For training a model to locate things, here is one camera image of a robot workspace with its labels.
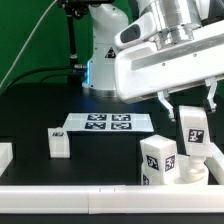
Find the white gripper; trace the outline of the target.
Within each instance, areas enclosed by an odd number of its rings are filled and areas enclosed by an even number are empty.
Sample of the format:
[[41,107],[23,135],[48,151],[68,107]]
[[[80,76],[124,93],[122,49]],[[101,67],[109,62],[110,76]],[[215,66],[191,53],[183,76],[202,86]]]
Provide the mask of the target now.
[[194,31],[194,40],[157,50],[145,42],[118,53],[115,60],[115,85],[120,99],[134,103],[153,98],[167,109],[174,122],[169,93],[205,83],[204,101],[208,113],[214,113],[217,81],[224,79],[224,21]]

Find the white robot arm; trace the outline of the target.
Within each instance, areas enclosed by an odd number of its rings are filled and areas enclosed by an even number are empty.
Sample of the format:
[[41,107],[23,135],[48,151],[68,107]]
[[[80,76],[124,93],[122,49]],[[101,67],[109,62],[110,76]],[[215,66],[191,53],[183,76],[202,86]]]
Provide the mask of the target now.
[[92,6],[93,55],[84,89],[126,103],[158,98],[175,118],[171,93],[205,85],[204,101],[216,110],[217,82],[224,79],[223,0],[136,0],[130,23],[110,4]]

